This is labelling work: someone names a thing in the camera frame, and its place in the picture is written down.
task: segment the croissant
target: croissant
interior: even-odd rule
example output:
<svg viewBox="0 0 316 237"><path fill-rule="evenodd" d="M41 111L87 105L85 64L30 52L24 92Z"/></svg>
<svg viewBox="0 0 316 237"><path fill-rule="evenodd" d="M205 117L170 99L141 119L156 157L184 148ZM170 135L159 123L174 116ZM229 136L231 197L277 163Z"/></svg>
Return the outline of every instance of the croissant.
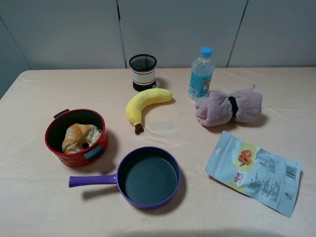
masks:
<svg viewBox="0 0 316 237"><path fill-rule="evenodd" d="M91 147L101 136L99 129L91 124L74 124L66 130L62 149L66 154L77 153Z"/></svg>

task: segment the water bottle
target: water bottle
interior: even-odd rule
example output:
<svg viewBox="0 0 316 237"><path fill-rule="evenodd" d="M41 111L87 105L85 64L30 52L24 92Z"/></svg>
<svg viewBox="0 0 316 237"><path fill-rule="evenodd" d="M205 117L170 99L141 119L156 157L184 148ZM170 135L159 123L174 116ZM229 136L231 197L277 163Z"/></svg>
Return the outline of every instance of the water bottle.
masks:
<svg viewBox="0 0 316 237"><path fill-rule="evenodd" d="M213 49L210 47L201 48L199 58L192 63L192 73L188 96L194 101L207 96L209 84L215 69L212 56Z"/></svg>

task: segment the yellow banana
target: yellow banana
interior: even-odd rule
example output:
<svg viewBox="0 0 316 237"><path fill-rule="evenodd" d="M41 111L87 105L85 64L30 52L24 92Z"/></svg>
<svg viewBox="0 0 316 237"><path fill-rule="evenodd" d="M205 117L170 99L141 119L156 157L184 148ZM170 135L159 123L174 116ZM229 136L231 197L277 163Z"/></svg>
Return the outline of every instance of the yellow banana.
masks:
<svg viewBox="0 0 316 237"><path fill-rule="evenodd" d="M142 110L144 108L171 99L171 91L161 88L147 89L135 95L126 106L126 116L130 123L135 126L135 133L139 135L144 132L142 126Z"/></svg>

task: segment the barcode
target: barcode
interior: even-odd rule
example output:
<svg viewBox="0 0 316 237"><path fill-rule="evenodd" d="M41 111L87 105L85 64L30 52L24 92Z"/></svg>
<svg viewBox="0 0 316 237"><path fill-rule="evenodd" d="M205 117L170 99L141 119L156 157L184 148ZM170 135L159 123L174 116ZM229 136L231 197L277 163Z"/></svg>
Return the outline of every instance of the barcode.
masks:
<svg viewBox="0 0 316 237"><path fill-rule="evenodd" d="M194 95L197 95L197 91L196 90L193 90L191 87L190 87L190 92L192 93L192 94L194 94Z"/></svg>
<svg viewBox="0 0 316 237"><path fill-rule="evenodd" d="M291 179L296 179L297 168L287 165L285 175Z"/></svg>

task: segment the plastic packet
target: plastic packet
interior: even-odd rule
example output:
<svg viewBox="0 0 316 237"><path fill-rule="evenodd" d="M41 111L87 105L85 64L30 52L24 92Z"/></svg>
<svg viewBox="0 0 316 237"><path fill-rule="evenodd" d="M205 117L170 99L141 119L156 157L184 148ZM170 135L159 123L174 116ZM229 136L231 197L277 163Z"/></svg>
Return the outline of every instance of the plastic packet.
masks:
<svg viewBox="0 0 316 237"><path fill-rule="evenodd" d="M267 152L224 131L209 159L206 172L231 188L290 217L301 163Z"/></svg>

